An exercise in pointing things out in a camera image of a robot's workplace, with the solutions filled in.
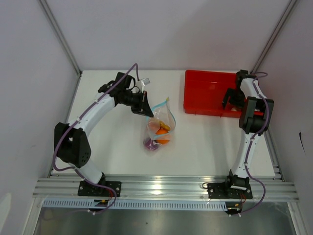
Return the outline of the yellow food pieces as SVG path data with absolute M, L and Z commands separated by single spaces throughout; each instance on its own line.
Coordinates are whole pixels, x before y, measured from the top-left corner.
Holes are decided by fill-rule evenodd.
M 159 121 L 160 129 L 166 130 L 167 132 L 171 131 L 171 127 L 165 124 L 163 121 Z

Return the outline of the clear zip top bag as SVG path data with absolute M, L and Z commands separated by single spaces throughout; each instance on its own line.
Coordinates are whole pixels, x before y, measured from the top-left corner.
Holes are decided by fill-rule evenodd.
M 176 119 L 170 109 L 170 98 L 152 107 L 153 117 L 146 117 L 143 146 L 148 151 L 158 151 L 174 138 Z

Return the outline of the purple onion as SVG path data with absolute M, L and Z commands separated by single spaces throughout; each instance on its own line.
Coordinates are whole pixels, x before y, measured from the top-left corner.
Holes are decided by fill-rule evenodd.
M 160 147 L 160 144 L 151 138 L 146 138 L 143 144 L 150 151 L 155 151 Z

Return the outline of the orange fruit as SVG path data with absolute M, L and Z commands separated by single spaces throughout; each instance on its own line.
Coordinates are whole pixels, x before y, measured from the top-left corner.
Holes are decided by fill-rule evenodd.
M 156 137 L 157 137 L 156 141 L 162 145 L 168 144 L 170 141 L 168 133 L 169 132 L 167 132 L 166 130 L 159 129 L 156 132 Z

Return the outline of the small orange pumpkin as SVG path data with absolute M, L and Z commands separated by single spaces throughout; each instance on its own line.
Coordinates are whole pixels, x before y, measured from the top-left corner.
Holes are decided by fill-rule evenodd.
M 150 132 L 156 133 L 160 129 L 160 122 L 158 119 L 148 121 L 147 128 Z

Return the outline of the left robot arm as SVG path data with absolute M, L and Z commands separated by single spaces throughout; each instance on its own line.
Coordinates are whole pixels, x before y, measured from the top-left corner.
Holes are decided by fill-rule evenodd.
M 94 102 L 74 121 L 59 122 L 54 128 L 53 158 L 67 163 L 96 196 L 106 191 L 105 174 L 91 160 L 88 137 L 98 122 L 118 104 L 131 108 L 132 113 L 153 117 L 144 89 L 150 83 L 148 78 L 135 79 L 127 73 L 118 72 L 115 80 L 98 89 Z

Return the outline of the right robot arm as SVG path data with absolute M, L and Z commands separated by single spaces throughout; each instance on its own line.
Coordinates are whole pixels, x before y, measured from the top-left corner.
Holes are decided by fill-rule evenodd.
M 224 95 L 222 107 L 225 108 L 227 104 L 241 109 L 241 142 L 235 164 L 223 186 L 224 194 L 232 198 L 241 190 L 248 190 L 252 178 L 249 167 L 259 138 L 268 130 L 274 101 L 261 91 L 257 75 L 240 70 L 236 73 L 235 88 L 228 88 Z

